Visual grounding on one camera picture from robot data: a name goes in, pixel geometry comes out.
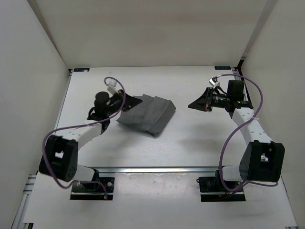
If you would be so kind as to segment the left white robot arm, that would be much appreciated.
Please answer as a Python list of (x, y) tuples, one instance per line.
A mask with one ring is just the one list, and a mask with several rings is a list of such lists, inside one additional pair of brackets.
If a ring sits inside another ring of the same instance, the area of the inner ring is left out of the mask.
[(119, 111), (127, 112), (141, 103), (141, 99), (125, 94), (123, 90), (112, 93), (112, 96), (107, 92), (97, 93), (86, 124), (65, 136), (51, 135), (43, 143), (39, 172), (65, 182), (79, 181), (89, 191), (98, 189), (98, 171), (79, 165), (78, 151), (106, 131), (112, 115)]

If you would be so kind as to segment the grey pleated skirt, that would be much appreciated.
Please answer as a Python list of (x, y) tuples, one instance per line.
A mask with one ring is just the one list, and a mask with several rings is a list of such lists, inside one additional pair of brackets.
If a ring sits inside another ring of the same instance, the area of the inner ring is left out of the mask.
[(143, 94), (134, 98), (142, 102), (128, 112), (121, 112), (117, 122), (133, 131), (157, 137), (174, 115), (175, 105), (171, 100), (158, 96)]

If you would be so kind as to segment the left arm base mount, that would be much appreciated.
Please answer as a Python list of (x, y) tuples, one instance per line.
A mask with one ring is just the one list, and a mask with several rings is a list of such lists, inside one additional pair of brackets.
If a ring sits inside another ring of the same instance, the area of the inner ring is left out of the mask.
[(115, 177), (99, 177), (107, 192), (99, 184), (73, 184), (70, 200), (113, 200)]

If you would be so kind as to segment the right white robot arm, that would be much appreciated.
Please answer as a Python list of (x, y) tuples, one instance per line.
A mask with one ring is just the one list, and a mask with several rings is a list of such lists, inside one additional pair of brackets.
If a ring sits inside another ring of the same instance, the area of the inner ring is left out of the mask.
[[(211, 112), (214, 107), (223, 108), (237, 125), (221, 150), (214, 186), (228, 192), (238, 191), (248, 183), (276, 186), (281, 175), (285, 147), (273, 141), (261, 127), (257, 119), (260, 109), (255, 110), (251, 102), (244, 99), (244, 82), (229, 80), (226, 91), (220, 87), (217, 77), (210, 78), (209, 83), (211, 87), (206, 88), (188, 107), (203, 112)], [(246, 150), (237, 165), (223, 166), (225, 149), (237, 132), (241, 132)]]

